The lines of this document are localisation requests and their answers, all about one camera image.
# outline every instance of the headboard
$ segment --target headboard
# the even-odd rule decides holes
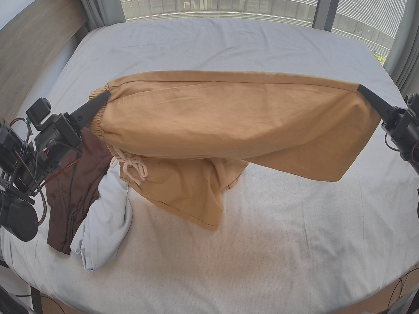
[[[0,117],[15,117],[35,81],[86,21],[80,0],[35,0],[0,30]]]

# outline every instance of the tan pants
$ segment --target tan pants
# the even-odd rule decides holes
[[[114,156],[116,148],[141,156],[144,182],[121,171],[139,194],[215,230],[221,191],[247,162],[317,181],[342,177],[380,122],[358,86],[282,73],[146,72],[91,93],[111,92],[91,130]]]

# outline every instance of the mattress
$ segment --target mattress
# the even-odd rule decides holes
[[[362,42],[233,18],[138,21],[94,30],[47,97],[54,112],[71,112],[108,81],[154,70],[317,75],[359,82],[404,105]],[[22,112],[34,98],[29,94]],[[48,221],[27,243],[2,229],[1,247],[10,268],[30,285],[91,313],[329,313],[368,297],[417,263],[417,188],[418,176],[385,146],[378,127],[337,183],[250,164],[223,193],[216,232],[129,189],[131,228],[117,258],[97,271],[85,271],[78,256],[46,244]]]

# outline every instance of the floor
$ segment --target floor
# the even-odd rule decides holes
[[[399,295],[405,295],[414,286],[419,284],[419,270],[412,271],[408,276],[403,278],[404,287],[402,293],[401,283],[399,283],[397,287],[396,284],[397,281],[382,289],[370,298],[365,299],[364,301],[361,301],[341,311],[337,311],[334,314],[361,314],[364,312],[378,313],[380,311],[385,310],[388,307],[389,301],[390,304],[393,304],[398,299]],[[84,312],[76,311],[75,309],[72,309],[64,305],[61,301],[57,300],[57,302],[63,308],[65,314],[85,314]],[[62,313],[61,310],[58,308],[57,304],[46,298],[42,298],[42,310],[44,314]]]

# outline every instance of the curtain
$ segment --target curtain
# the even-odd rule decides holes
[[[419,0],[407,0],[397,36],[384,68],[403,97],[419,88]]]
[[[120,0],[81,0],[87,14],[89,31],[125,22],[124,11]]]

